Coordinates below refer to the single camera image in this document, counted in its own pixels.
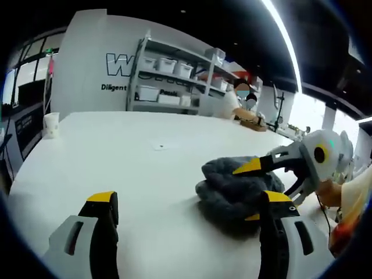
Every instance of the light strip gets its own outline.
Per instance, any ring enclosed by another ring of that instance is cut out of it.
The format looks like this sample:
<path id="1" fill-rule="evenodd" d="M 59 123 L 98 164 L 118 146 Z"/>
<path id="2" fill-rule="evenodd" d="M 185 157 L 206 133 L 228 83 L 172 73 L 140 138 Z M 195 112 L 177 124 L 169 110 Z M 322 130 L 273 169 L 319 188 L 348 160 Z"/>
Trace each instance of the light strip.
<path id="1" fill-rule="evenodd" d="M 372 121 L 372 116 L 364 118 L 364 119 L 357 120 L 356 122 L 360 124 L 360 123 L 369 122 L 369 121 Z"/>
<path id="2" fill-rule="evenodd" d="M 301 77 L 300 77 L 300 69 L 298 67 L 297 58 L 295 55 L 295 49 L 293 48 L 291 39 L 289 38 L 287 29 L 285 29 L 284 23 L 280 18 L 280 15 L 277 9 L 274 7 L 273 3 L 270 0 L 261 0 L 262 3 L 265 5 L 266 9 L 269 10 L 271 16 L 273 17 L 275 23 L 278 25 L 281 35 L 287 45 L 289 55 L 292 59 L 293 68 L 295 71 L 296 81 L 297 81 L 297 90 L 298 93 L 302 94 L 302 86 L 301 86 Z"/>

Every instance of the gray towel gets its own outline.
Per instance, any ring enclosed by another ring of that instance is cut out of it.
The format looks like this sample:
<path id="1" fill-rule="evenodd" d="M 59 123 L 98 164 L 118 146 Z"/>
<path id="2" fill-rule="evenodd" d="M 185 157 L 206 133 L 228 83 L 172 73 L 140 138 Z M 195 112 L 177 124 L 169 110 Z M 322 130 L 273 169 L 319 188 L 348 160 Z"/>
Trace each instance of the gray towel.
<path id="1" fill-rule="evenodd" d="M 220 220 L 242 220 L 257 213 L 257 198 L 264 190 L 283 192 L 273 173 L 262 177 L 234 176 L 233 171 L 254 157 L 218 158 L 202 166 L 206 178 L 195 187 L 204 207 Z"/>

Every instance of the paper cup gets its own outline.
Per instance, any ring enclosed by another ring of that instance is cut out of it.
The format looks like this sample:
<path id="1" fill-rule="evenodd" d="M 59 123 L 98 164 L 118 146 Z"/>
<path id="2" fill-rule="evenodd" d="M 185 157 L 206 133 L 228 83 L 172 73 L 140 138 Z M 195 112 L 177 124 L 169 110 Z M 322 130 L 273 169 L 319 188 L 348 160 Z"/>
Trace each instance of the paper cup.
<path id="1" fill-rule="evenodd" d="M 44 115 L 45 135 L 49 138 L 56 138 L 59 135 L 59 112 L 52 112 Z"/>

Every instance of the white table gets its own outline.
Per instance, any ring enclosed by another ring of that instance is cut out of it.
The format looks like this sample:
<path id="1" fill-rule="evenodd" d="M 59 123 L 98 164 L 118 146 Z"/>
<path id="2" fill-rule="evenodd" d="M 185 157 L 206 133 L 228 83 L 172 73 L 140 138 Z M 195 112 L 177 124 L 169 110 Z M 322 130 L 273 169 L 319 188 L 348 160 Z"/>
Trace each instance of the white table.
<path id="1" fill-rule="evenodd" d="M 164 142 L 167 150 L 156 151 Z M 119 199 L 117 265 L 122 278 L 256 278 L 258 236 L 237 241 L 200 214 L 201 166 L 222 156 L 263 156 L 291 141 L 212 117 L 144 112 L 73 113 L 58 139 L 42 139 L 12 186 L 16 227 L 38 255 L 50 234 L 94 193 Z M 277 170 L 286 187 L 292 173 Z M 316 198 L 300 206 L 327 231 Z"/>

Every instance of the black ceiling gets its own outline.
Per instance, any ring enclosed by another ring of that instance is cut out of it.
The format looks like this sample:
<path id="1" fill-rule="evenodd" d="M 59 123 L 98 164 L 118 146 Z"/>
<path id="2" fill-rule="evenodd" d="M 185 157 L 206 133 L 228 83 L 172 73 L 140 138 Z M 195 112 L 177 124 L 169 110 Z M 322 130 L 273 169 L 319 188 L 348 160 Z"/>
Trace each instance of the black ceiling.
<path id="1" fill-rule="evenodd" d="M 339 1 L 336 12 L 348 24 L 342 24 L 322 0 L 271 0 L 277 7 L 289 32 L 299 61 L 302 81 L 329 91 L 364 115 L 372 115 L 372 85 L 369 70 L 348 55 L 347 26 L 365 50 L 371 49 L 371 25 L 365 15 L 364 1 Z M 260 0 L 199 0 L 187 4 L 149 1 L 138 6 L 108 9 L 108 14 L 146 19 L 188 33 L 207 44 L 224 50 L 228 57 L 247 70 L 261 76 L 265 82 L 277 81 L 282 89 L 294 88 L 279 82 L 279 77 L 294 79 L 292 63 L 278 27 Z M 16 39 L 23 42 L 43 31 L 66 26 L 75 11 L 82 9 L 28 9 L 18 11 L 19 29 Z M 334 100 L 314 90 L 304 92 Z M 354 117 L 357 113 L 337 102 Z"/>

